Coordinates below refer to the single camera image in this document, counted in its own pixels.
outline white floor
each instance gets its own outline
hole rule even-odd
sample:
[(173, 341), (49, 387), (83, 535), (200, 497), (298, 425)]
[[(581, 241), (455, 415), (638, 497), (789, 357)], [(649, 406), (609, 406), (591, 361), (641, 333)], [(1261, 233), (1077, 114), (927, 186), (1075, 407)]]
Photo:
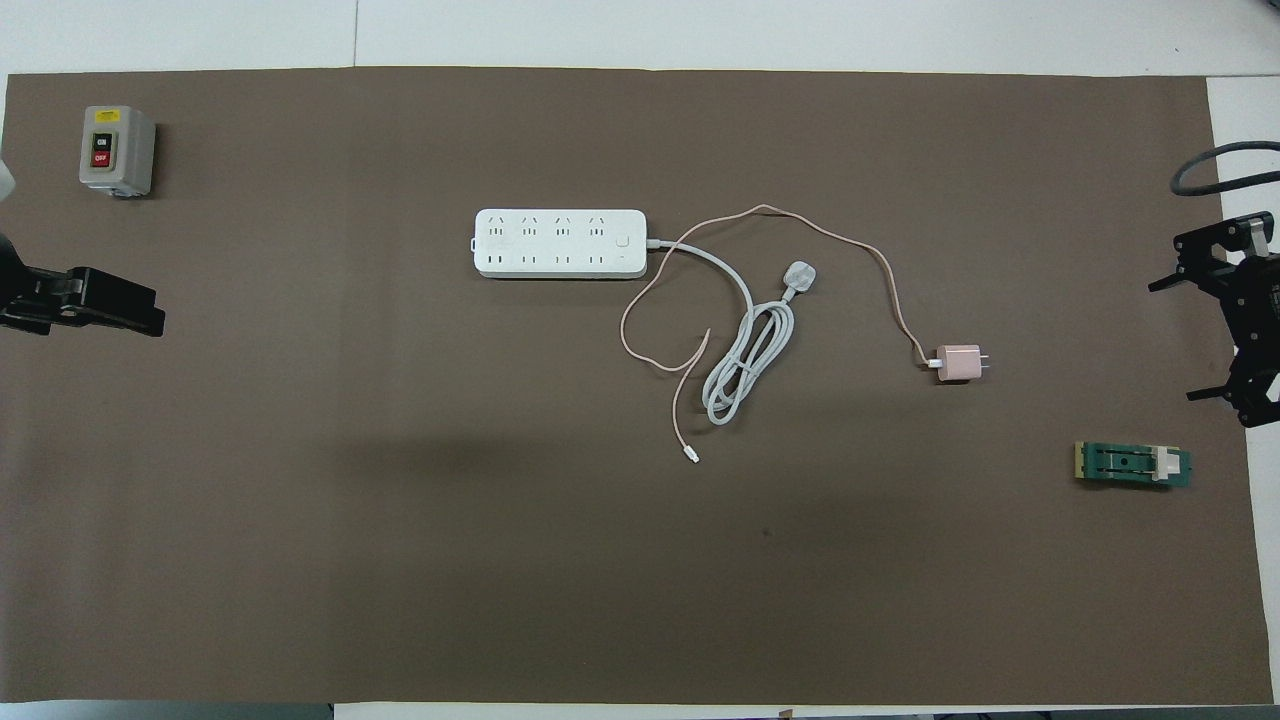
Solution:
[[(1280, 74), (1280, 10), (1263, 0), (0, 0), (0, 87), (13, 73), (349, 65), (1208, 76), (1215, 141), (1280, 135), (1280, 78), (1228, 77)], [(1280, 169), (1280, 155), (1229, 156), (1221, 168)], [(1280, 211), (1280, 184), (1222, 204), (1225, 215)], [(1280, 425), (1251, 430), (1248, 441), (1275, 683)], [(662, 720), (780, 710), (433, 703), (339, 706), (338, 716)]]

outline white power strip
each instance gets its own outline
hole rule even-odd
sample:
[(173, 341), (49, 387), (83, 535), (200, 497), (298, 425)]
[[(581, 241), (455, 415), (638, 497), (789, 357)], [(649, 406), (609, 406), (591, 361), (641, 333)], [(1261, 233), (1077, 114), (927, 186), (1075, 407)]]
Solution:
[(639, 278), (645, 233), (639, 210), (488, 209), (476, 213), (471, 252), (486, 278)]

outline green terminal block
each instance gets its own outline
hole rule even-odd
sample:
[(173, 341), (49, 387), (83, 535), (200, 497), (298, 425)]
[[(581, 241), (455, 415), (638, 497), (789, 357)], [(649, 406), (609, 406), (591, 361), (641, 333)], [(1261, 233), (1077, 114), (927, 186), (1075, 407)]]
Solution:
[(1148, 486), (1187, 487), (1192, 454), (1164, 445), (1075, 443), (1075, 477)]

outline brown surface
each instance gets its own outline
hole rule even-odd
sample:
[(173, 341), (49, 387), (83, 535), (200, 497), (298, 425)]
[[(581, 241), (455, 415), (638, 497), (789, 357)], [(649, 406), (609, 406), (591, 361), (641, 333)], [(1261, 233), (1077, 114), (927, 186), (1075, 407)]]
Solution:
[[(160, 123), (154, 197), (76, 181), (81, 111)], [(151, 284), (164, 338), (0, 342), (3, 697), (698, 703), (1270, 702), (1244, 434), (1183, 392), (1212, 301), (1148, 295), (1216, 219), (1169, 173), (1204, 83), (342, 69), (26, 76), (0, 227), (35, 265)], [(799, 331), (703, 455), (617, 342), (637, 282), (480, 278), (485, 206), (639, 208)], [(637, 345), (740, 311), (677, 259)], [(1196, 456), (1087, 487), (1076, 439)]]

